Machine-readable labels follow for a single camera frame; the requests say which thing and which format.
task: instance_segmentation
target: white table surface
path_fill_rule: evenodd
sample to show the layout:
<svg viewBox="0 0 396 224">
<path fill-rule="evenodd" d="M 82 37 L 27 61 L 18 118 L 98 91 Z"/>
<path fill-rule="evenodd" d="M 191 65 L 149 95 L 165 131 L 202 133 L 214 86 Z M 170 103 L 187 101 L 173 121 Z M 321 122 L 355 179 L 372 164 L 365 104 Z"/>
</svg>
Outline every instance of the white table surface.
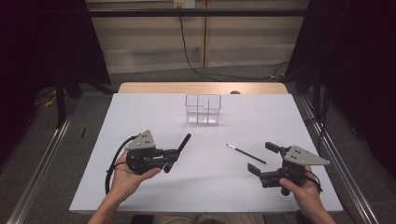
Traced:
<svg viewBox="0 0 396 224">
<path fill-rule="evenodd" d="M 143 182 L 119 211 L 157 213 L 273 213 L 298 210 L 292 196 L 280 188 L 262 187 L 248 171 L 248 162 L 262 172 L 281 167 L 279 154 L 265 142 L 299 146 L 317 154 L 296 104 L 289 94 L 221 95 L 218 125 L 187 123 L 185 94 L 114 94 L 106 119 L 81 179 L 70 211 L 94 212 L 105 197 L 105 178 L 120 145 L 130 136 L 151 130 L 157 148 L 178 148 L 191 139 L 171 172 Z M 264 161 L 255 161 L 226 144 Z M 313 166 L 322 184 L 328 211 L 342 206 L 322 166 Z"/>
</svg>

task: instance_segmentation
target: clear plastic container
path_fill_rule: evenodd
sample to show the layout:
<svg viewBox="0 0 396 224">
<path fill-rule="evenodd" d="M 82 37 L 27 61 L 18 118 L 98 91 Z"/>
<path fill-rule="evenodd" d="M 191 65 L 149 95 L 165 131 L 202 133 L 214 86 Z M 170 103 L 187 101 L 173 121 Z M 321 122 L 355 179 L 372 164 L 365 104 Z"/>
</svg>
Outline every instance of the clear plastic container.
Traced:
<svg viewBox="0 0 396 224">
<path fill-rule="evenodd" d="M 187 94 L 186 112 L 188 123 L 218 124 L 221 96 L 216 94 Z"/>
</svg>

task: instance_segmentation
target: human hand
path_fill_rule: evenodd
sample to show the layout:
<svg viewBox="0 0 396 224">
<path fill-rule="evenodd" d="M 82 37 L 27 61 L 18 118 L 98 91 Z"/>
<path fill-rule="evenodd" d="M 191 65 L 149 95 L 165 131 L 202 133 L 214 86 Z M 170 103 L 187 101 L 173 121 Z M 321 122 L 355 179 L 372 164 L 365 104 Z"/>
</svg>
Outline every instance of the human hand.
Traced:
<svg viewBox="0 0 396 224">
<path fill-rule="evenodd" d="M 315 179 L 310 166 L 305 166 L 305 175 Z M 294 198 L 305 217 L 314 223 L 335 223 L 323 207 L 319 197 L 318 186 L 308 179 L 304 179 L 301 186 L 295 185 L 286 178 L 279 180 L 279 184 L 294 194 Z"/>
<path fill-rule="evenodd" d="M 118 165 L 115 168 L 113 182 L 110 192 L 108 193 L 112 197 L 115 197 L 120 203 L 131 196 L 144 180 L 154 177 L 161 171 L 160 168 L 153 168 L 142 175 L 137 175 L 128 168 L 125 163 L 126 157 L 127 151 L 124 151 L 116 161 Z"/>
</svg>

